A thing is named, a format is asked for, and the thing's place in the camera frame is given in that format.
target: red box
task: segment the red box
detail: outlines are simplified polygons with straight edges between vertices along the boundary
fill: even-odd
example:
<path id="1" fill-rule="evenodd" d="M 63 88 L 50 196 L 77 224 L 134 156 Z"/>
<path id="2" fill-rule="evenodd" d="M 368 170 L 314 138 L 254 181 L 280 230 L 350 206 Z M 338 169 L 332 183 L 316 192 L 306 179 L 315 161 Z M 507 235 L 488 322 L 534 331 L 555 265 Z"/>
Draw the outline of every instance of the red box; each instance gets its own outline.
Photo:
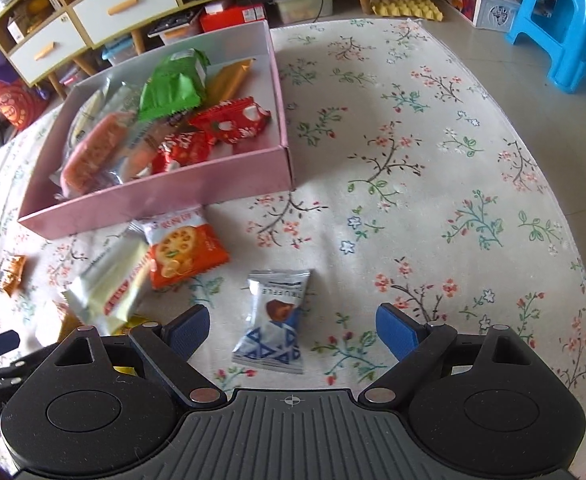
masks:
<path id="1" fill-rule="evenodd" d="M 264 6 L 262 4 L 231 7 L 230 9 L 216 12 L 215 14 L 203 13 L 199 19 L 199 23 L 201 23 L 204 32 L 211 32 L 220 28 L 233 27 L 233 25 L 258 22 L 259 20 L 266 20 Z"/>

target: snack package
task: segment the snack package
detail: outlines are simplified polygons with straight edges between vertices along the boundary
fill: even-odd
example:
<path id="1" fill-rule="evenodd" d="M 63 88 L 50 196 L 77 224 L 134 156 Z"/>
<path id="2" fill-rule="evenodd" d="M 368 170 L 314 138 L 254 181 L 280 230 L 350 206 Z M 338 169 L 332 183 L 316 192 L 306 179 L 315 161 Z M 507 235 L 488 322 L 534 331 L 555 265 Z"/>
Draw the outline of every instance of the snack package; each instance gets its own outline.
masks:
<path id="1" fill-rule="evenodd" d="M 98 113 L 102 110 L 105 101 L 105 90 L 99 89 L 86 100 L 77 110 L 71 127 L 68 130 L 68 142 L 66 143 L 66 153 L 64 159 L 66 160 L 71 152 L 75 149 L 77 144 L 84 138 L 86 133 L 90 132 L 95 126 L 95 119 Z"/>
<path id="2" fill-rule="evenodd" d="M 150 319 L 146 319 L 145 317 L 133 316 L 131 319 L 129 319 L 126 322 L 125 325 L 123 325 L 120 328 L 118 328 L 117 330 L 115 330 L 115 333 L 113 335 L 128 335 L 128 333 L 131 331 L 131 329 L 135 328 L 138 325 L 141 325 L 142 323 L 146 323 L 148 321 L 150 321 Z M 121 374 L 134 375 L 134 376 L 137 375 L 137 372 L 131 366 L 113 366 L 113 368 L 115 368 L 116 372 L 119 372 Z"/>
<path id="3" fill-rule="evenodd" d="M 77 327 L 83 325 L 61 301 L 48 300 L 35 310 L 35 338 L 41 346 L 61 343 Z"/>
<path id="4" fill-rule="evenodd" d="M 194 48 L 164 59 L 144 85 L 139 119 L 152 121 L 198 107 L 206 97 L 208 65 L 206 55 Z"/>
<path id="5" fill-rule="evenodd" d="M 190 119 L 190 124 L 227 144 L 237 144 L 262 132 L 269 118 L 269 111 L 252 97 L 245 97 L 200 112 Z"/>
<path id="6" fill-rule="evenodd" d="M 135 223 L 79 275 L 62 296 L 84 324 L 112 335 L 131 319 L 150 290 L 151 255 Z"/>
<path id="7" fill-rule="evenodd" d="M 120 147 L 109 169 L 114 184 L 125 184 L 136 178 L 152 163 L 162 141 L 175 131 L 170 119 L 137 123 L 132 126 L 128 140 Z"/>
<path id="8" fill-rule="evenodd" d="M 0 290 L 9 296 L 18 289 L 22 282 L 22 271 L 26 263 L 26 256 L 11 254 L 0 263 Z"/>
<path id="9" fill-rule="evenodd" d="M 137 118 L 141 95 L 142 89 L 139 86 L 123 82 L 112 95 L 106 96 L 106 104 L 95 118 L 95 123 L 113 112 L 129 112 L 132 124 Z"/>
<path id="10" fill-rule="evenodd" d="M 151 284 L 158 290 L 228 262 L 201 206 L 141 220 L 151 245 Z"/>
<path id="11" fill-rule="evenodd" d="M 113 112 L 104 117 L 71 153 L 60 176 L 66 198 L 88 193 L 102 167 L 128 134 L 130 112 Z"/>
<path id="12" fill-rule="evenodd" d="M 151 164 L 151 173 L 164 173 L 208 160 L 212 145 L 204 132 L 170 134 Z"/>
<path id="13" fill-rule="evenodd" d="M 223 67 L 212 78 L 206 80 L 206 99 L 202 108 L 210 108 L 235 97 L 249 73 L 254 59 L 243 59 Z"/>
<path id="14" fill-rule="evenodd" d="M 304 372 L 297 325 L 310 275 L 310 270 L 249 274 L 252 312 L 248 330 L 233 350 L 234 363 L 290 374 Z"/>

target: small orange package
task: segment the small orange package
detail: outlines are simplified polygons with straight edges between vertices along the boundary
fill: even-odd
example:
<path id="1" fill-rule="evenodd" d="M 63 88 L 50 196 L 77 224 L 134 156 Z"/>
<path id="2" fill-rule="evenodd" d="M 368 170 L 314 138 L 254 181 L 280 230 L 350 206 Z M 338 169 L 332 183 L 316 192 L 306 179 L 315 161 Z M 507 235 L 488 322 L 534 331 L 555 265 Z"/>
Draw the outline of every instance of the small orange package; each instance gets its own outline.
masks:
<path id="1" fill-rule="evenodd" d="M 151 285 L 161 289 L 228 262 L 201 206 L 139 222 L 151 246 Z"/>
<path id="2" fill-rule="evenodd" d="M 18 289 L 22 282 L 22 271 L 26 263 L 26 256 L 9 254 L 0 264 L 0 290 L 9 296 Z"/>

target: white box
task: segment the white box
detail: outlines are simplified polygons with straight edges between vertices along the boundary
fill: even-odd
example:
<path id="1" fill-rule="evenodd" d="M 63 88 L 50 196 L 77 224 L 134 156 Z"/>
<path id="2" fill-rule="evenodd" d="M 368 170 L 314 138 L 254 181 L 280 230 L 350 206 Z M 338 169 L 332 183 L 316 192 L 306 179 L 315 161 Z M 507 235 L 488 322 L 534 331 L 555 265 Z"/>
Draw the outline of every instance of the white box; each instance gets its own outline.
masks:
<path id="1" fill-rule="evenodd" d="M 520 3 L 517 0 L 444 0 L 477 28 L 510 31 Z"/>
<path id="2" fill-rule="evenodd" d="M 20 29 L 20 24 L 18 22 L 16 22 L 13 19 L 9 20 L 6 29 L 9 31 L 9 34 L 12 36 L 12 38 L 15 40 L 15 43 L 24 41 L 24 38 L 26 36 L 24 35 L 24 32 Z"/>
<path id="3" fill-rule="evenodd" d="M 332 16 L 332 0 L 323 2 L 322 0 L 275 0 L 274 2 L 278 6 L 279 15 L 285 25 Z"/>

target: yellow snack package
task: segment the yellow snack package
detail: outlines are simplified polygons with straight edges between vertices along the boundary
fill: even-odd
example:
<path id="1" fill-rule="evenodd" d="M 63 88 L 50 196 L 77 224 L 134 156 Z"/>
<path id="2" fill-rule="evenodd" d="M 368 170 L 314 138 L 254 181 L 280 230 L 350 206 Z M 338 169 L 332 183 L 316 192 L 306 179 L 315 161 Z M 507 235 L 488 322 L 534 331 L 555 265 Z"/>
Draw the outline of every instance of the yellow snack package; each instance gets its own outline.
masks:
<path id="1" fill-rule="evenodd" d="M 254 59 L 243 59 L 223 67 L 206 81 L 206 99 L 201 108 L 210 108 L 233 99 L 246 79 Z"/>
<path id="2" fill-rule="evenodd" d="M 131 223 L 62 296 L 81 322 L 97 327 L 100 335 L 112 335 L 131 319 L 150 290 L 151 264 L 148 243 Z"/>

